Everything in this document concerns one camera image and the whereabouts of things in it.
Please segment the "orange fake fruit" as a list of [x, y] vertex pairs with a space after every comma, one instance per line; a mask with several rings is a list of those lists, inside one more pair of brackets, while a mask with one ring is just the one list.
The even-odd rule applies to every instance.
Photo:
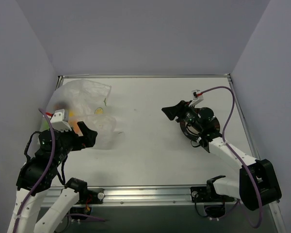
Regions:
[[68, 121], [70, 127], [73, 129], [75, 133], [81, 133], [79, 126], [77, 125], [78, 120], [77, 119], [70, 119]]

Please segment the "translucent plastic bag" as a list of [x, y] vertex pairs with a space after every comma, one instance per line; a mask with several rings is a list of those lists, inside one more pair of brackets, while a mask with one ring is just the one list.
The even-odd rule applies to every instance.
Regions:
[[112, 87], [107, 84], [78, 79], [67, 82], [54, 91], [47, 104], [46, 111], [53, 114], [55, 103], [63, 101], [67, 104], [66, 110], [75, 113], [70, 119], [83, 121], [86, 126], [97, 132], [94, 149], [109, 150], [116, 127], [116, 119], [111, 116], [107, 101]]

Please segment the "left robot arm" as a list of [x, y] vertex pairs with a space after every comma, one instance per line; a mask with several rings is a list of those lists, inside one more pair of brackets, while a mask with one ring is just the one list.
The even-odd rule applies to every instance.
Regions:
[[76, 203], [88, 199], [87, 183], [71, 178], [48, 211], [38, 218], [42, 203], [57, 177], [58, 166], [63, 164], [71, 151], [92, 148], [97, 132], [84, 122], [77, 123], [82, 135], [73, 130], [54, 129], [39, 132], [40, 148], [21, 168], [16, 182], [16, 202], [8, 227], [9, 233], [52, 233]]

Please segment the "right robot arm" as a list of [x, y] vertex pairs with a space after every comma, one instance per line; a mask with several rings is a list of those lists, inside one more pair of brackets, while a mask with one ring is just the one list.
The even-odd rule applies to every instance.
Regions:
[[260, 206], [280, 200], [282, 192], [272, 163], [258, 160], [245, 154], [223, 140], [220, 124], [212, 109], [195, 108], [189, 102], [180, 101], [177, 105], [163, 107], [169, 120], [180, 124], [182, 132], [197, 142], [206, 152], [219, 157], [236, 172], [234, 178], [219, 175], [206, 183], [206, 196], [217, 200], [221, 196], [239, 199], [245, 207], [254, 211]]

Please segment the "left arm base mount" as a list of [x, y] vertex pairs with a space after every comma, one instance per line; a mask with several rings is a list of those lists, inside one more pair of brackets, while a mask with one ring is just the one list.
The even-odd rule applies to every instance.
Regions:
[[72, 216], [73, 219], [80, 217], [85, 220], [92, 212], [92, 205], [102, 204], [104, 199], [103, 188], [93, 188], [81, 194], [78, 202], [69, 210], [69, 214], [78, 214], [78, 216]]

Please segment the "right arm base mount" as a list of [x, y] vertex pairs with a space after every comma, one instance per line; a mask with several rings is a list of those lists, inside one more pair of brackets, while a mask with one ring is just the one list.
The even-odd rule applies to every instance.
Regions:
[[[226, 195], [210, 194], [205, 186], [192, 186], [190, 187], [191, 200], [194, 204], [196, 213], [202, 218], [220, 218], [226, 212], [226, 204], [234, 202], [234, 198]], [[197, 204], [203, 203], [204, 213], [198, 210]]]

